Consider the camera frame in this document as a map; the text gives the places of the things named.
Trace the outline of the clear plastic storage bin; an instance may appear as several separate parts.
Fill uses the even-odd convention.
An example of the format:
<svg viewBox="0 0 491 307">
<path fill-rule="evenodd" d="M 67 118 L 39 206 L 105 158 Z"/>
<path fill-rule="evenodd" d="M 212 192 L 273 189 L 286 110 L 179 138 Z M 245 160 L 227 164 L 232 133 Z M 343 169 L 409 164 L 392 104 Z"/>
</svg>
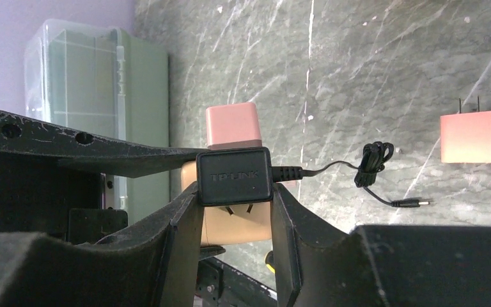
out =
<svg viewBox="0 0 491 307">
<path fill-rule="evenodd" d="M 169 56 L 122 28 L 46 20 L 24 52 L 29 117 L 169 146 Z"/>
</svg>

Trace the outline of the beige wooden cube socket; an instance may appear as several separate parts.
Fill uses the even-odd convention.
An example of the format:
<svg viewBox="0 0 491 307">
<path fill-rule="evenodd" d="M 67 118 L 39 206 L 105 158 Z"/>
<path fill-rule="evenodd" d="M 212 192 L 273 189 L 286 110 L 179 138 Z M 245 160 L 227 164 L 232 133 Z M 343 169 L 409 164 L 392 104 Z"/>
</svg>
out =
<svg viewBox="0 0 491 307">
<path fill-rule="evenodd" d="M 204 208 L 202 247 L 243 244 L 271 237 L 269 202 Z"/>
</svg>

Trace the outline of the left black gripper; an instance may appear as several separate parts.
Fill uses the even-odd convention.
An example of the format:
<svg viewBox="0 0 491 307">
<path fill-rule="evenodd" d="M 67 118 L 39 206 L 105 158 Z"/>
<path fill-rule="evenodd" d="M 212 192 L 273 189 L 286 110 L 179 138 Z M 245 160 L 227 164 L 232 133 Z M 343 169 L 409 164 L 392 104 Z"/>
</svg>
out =
<svg viewBox="0 0 491 307">
<path fill-rule="evenodd" d="M 125 211 L 103 208 L 97 173 L 139 178 L 181 168 L 203 152 L 131 143 L 0 110 L 0 232 L 96 243 L 128 225 Z"/>
</svg>

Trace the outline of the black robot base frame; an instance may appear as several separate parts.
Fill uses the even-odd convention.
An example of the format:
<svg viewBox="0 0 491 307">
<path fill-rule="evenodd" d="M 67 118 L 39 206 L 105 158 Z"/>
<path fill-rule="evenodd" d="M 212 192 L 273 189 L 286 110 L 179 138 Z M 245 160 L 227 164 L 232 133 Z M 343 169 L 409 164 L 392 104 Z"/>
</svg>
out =
<svg viewBox="0 0 491 307">
<path fill-rule="evenodd" d="M 277 306 L 275 290 L 216 258 L 222 246 L 202 247 L 195 295 L 202 306 Z"/>
</svg>

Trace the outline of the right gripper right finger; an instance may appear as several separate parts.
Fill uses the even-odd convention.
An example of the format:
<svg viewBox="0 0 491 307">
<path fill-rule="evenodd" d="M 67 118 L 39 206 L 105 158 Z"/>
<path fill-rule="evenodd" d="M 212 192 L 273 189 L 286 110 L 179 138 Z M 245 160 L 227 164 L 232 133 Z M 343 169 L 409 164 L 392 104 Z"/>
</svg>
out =
<svg viewBox="0 0 491 307">
<path fill-rule="evenodd" d="M 491 306 L 491 227 L 366 224 L 345 233 L 274 185 L 279 306 Z"/>
</svg>

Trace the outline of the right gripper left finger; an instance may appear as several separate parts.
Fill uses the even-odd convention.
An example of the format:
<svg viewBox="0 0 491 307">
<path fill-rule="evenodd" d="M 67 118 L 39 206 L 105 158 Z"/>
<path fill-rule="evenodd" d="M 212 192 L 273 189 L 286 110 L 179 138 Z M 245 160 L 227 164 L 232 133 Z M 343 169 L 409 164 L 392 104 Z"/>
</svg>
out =
<svg viewBox="0 0 491 307">
<path fill-rule="evenodd" d="M 0 233 L 0 306 L 192 306 L 203 208 L 191 184 L 96 244 Z"/>
</svg>

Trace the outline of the small pink cube adapter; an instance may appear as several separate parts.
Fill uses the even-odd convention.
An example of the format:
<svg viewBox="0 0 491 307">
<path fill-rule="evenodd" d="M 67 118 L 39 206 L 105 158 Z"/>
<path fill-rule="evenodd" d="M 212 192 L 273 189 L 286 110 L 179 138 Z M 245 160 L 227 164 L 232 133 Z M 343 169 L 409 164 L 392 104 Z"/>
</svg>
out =
<svg viewBox="0 0 491 307">
<path fill-rule="evenodd" d="M 207 147 L 211 150 L 262 145 L 256 104 L 244 102 L 206 110 Z"/>
</svg>

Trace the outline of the large black yellow screwdriver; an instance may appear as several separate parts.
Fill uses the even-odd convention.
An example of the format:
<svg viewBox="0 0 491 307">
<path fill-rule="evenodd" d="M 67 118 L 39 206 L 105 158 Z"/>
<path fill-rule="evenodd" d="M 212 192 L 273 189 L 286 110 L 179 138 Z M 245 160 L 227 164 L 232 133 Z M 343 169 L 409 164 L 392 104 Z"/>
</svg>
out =
<svg viewBox="0 0 491 307">
<path fill-rule="evenodd" d="M 275 261 L 274 261 L 274 252 L 273 251 L 269 251 L 265 255 L 264 262 L 265 262 L 265 265 L 267 266 L 267 268 L 269 269 L 269 271 L 272 274 L 275 274 L 276 270 L 275 270 Z"/>
</svg>

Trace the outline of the black adapter with cable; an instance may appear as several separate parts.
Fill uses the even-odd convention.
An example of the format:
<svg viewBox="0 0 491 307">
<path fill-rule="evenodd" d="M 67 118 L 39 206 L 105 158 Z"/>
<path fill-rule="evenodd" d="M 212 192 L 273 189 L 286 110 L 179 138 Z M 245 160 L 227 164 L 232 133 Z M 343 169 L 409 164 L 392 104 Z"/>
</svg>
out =
<svg viewBox="0 0 491 307">
<path fill-rule="evenodd" d="M 393 154 L 392 143 L 376 141 L 364 145 L 362 159 L 357 166 L 336 160 L 320 169 L 304 169 L 301 166 L 273 166 L 270 151 L 264 146 L 211 150 L 196 157 L 199 201 L 204 207 L 253 205 L 271 201 L 275 183 L 315 177 L 333 165 L 342 164 L 355 170 L 354 184 L 357 188 L 384 205 L 394 208 L 429 205 L 429 201 L 420 198 L 385 200 L 370 189 Z"/>
</svg>

